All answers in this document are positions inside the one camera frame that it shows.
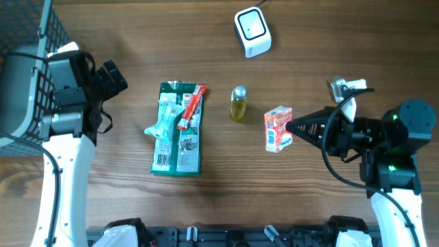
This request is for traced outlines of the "yellow Vim liquid bottle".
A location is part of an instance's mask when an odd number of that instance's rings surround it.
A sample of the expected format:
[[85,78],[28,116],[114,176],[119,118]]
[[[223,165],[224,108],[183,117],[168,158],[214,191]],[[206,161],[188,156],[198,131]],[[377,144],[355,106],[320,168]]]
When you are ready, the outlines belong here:
[[235,87],[231,93],[230,102],[230,117],[234,121],[242,120],[248,104],[247,88],[243,85]]

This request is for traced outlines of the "mint green sachet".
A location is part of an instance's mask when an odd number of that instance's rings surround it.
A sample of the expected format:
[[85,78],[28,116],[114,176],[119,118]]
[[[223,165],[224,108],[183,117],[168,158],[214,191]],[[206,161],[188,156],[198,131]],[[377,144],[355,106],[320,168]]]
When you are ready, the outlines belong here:
[[169,143],[171,141],[175,119],[181,115],[184,110],[185,108],[179,104],[159,100],[157,122],[146,128],[144,133]]

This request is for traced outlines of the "red Nescafe stick sachet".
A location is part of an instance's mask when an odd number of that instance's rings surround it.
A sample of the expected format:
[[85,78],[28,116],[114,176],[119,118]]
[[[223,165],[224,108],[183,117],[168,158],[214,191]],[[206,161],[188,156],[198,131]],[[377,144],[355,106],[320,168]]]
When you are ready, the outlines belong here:
[[197,84],[195,86],[194,91],[191,94],[191,97],[189,98],[189,103],[187,104],[187,107],[185,108],[184,113],[182,114],[182,117],[180,121],[178,122],[177,129],[179,130],[187,130],[189,127],[189,122],[198,107],[198,104],[200,103],[202,96],[206,92],[207,87],[205,84]]

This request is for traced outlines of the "green snack packet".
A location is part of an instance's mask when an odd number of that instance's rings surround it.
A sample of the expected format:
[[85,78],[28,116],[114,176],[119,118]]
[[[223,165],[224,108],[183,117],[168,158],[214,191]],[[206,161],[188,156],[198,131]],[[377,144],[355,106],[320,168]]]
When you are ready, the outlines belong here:
[[[186,108],[196,85],[196,83],[181,81],[161,82],[158,100],[179,104]],[[177,129],[182,114],[175,119],[169,143],[155,138],[151,174],[163,176],[200,175],[204,98],[198,104],[187,130]]]

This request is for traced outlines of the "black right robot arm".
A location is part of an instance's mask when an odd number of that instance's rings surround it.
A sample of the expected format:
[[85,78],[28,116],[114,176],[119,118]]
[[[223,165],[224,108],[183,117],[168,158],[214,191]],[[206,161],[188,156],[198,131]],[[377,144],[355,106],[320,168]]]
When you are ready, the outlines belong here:
[[343,100],[287,123],[286,128],[322,152],[340,182],[366,190],[384,246],[426,246],[416,154],[432,138],[432,107],[408,99],[380,119],[358,117]]

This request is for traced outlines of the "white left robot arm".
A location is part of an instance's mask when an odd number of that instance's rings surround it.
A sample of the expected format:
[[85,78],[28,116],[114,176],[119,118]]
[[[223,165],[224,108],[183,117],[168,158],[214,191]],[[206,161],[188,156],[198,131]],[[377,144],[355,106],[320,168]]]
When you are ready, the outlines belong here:
[[87,246],[86,194],[103,103],[128,84],[113,61],[97,69],[90,53],[57,51],[48,57],[55,106],[39,123],[44,175],[33,246]]

